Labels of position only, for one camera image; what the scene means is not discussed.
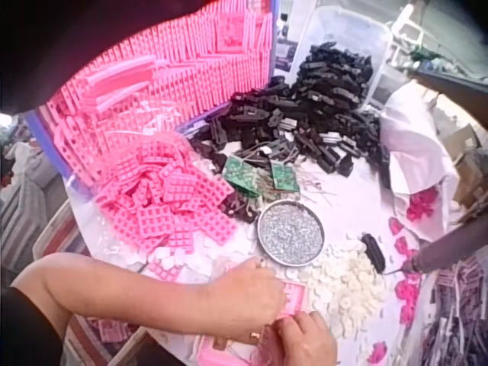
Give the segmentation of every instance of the silver glitter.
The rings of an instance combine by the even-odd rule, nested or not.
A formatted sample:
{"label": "silver glitter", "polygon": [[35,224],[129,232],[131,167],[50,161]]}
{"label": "silver glitter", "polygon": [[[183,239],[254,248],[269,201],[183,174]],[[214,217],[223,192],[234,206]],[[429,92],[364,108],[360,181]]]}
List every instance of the silver glitter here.
{"label": "silver glitter", "polygon": [[308,210],[294,203],[276,204],[263,213],[259,235],[264,250],[285,265],[305,265],[321,252],[323,229]]}

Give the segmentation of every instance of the clear plastic box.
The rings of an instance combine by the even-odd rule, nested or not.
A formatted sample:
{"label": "clear plastic box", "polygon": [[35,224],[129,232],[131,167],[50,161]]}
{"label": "clear plastic box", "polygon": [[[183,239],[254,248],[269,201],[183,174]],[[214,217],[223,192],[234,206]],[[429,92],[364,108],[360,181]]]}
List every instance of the clear plastic box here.
{"label": "clear plastic box", "polygon": [[286,81],[293,84],[297,79],[300,64],[310,54],[311,46],[335,41],[339,50],[348,49],[364,56],[371,55],[373,76],[369,81],[370,90],[364,101],[366,105],[380,79],[381,70],[387,61],[393,35],[385,24],[374,21],[339,6],[317,8],[310,16],[303,30],[297,52]]}

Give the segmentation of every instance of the hand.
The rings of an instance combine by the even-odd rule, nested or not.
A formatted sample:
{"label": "hand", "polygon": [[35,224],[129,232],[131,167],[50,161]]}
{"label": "hand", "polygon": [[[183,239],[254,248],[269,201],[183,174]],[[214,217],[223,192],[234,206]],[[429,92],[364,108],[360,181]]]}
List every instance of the hand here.
{"label": "hand", "polygon": [[260,345],[272,366],[336,366],[337,343],[318,312],[298,313],[267,327]]}
{"label": "hand", "polygon": [[208,334],[252,344],[251,333],[261,334],[276,320],[286,295],[275,271],[251,258],[208,284],[207,300]]}

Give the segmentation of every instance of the white table surface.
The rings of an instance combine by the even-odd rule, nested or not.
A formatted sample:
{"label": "white table surface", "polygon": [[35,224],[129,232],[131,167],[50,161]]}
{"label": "white table surface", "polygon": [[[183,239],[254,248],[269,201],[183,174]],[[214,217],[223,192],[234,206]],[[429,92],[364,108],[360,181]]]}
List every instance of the white table surface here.
{"label": "white table surface", "polygon": [[[379,245],[387,263],[387,271],[401,266],[403,258],[393,247],[394,240],[388,227],[388,219],[393,215],[392,194],[380,186],[379,175],[373,173],[364,159],[355,160],[354,170],[349,178],[339,174],[327,175],[316,164],[305,162],[303,171],[314,180],[321,181],[324,191],[334,195],[321,195],[302,191],[301,203],[311,208],[321,219],[326,232],[326,244],[338,245],[346,238],[346,233],[370,233],[381,238]],[[141,264],[128,265],[126,261],[126,245],[120,244],[111,233],[108,222],[100,215],[94,202],[89,202],[73,190],[67,189],[73,213],[78,222],[80,231],[94,258],[110,262],[120,267],[139,271]],[[250,254],[259,254],[260,248],[256,244],[254,228],[241,223],[236,235],[223,247],[215,245],[211,239],[201,233],[195,234],[195,252],[205,268],[203,272],[211,271],[212,258],[219,255],[231,255],[234,259],[242,260]],[[416,242],[409,239],[409,246],[416,247]],[[277,265],[278,275],[283,275],[282,268]],[[155,277],[152,272],[144,270],[145,275]],[[372,345],[375,342],[386,342],[388,357],[382,364],[389,364],[395,355],[398,337],[403,334],[400,325],[400,308],[402,302],[394,293],[394,285],[403,279],[401,274],[385,277],[390,293],[383,303],[383,316],[371,317],[365,323],[366,331],[360,331],[357,338],[339,339],[339,361],[342,365],[358,364],[357,355],[360,344]],[[195,283],[205,282],[208,276],[184,268],[178,277],[178,282]],[[196,364],[191,360],[194,354],[194,336],[171,335],[165,332],[149,330],[150,334],[173,355],[185,364]]]}

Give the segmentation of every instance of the metal tray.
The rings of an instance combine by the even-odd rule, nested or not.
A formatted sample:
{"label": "metal tray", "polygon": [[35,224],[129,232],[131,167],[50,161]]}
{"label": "metal tray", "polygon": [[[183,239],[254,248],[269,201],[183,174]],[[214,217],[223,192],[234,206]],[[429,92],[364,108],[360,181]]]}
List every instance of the metal tray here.
{"label": "metal tray", "polygon": [[[302,210],[306,210],[310,216],[312,216],[316,222],[319,224],[319,227],[320,227],[320,231],[321,231],[321,234],[322,234],[322,245],[320,247],[320,250],[318,251],[317,255],[315,257],[313,257],[311,260],[307,261],[307,262],[304,262],[304,263],[288,263],[288,262],[284,262],[283,260],[277,258],[275,255],[272,255],[266,248],[266,244],[263,243],[263,239],[262,239],[262,234],[261,234],[261,225],[262,225],[262,221],[263,221],[263,217],[265,216],[265,214],[271,209],[273,208],[274,206],[278,206],[278,205],[285,205],[285,204],[289,204],[289,205],[293,205],[293,206],[297,206],[299,208],[301,208]],[[273,202],[272,204],[270,204],[269,206],[267,206],[262,212],[261,214],[259,215],[259,218],[258,218],[258,227],[257,227],[257,230],[258,230],[258,240],[259,240],[259,243],[261,244],[261,247],[263,248],[263,250],[266,252],[267,255],[269,255],[274,261],[276,261],[277,263],[280,263],[282,265],[286,265],[288,267],[303,267],[305,265],[309,265],[311,262],[313,262],[319,255],[320,253],[322,252],[323,250],[323,247],[325,245],[325,239],[326,239],[326,233],[325,233],[325,230],[323,228],[323,225],[322,225],[322,222],[320,221],[319,217],[310,209],[308,208],[307,206],[305,206],[304,204],[301,204],[300,202],[296,202],[296,201],[292,201],[292,200],[278,200],[278,201],[275,201]]]}

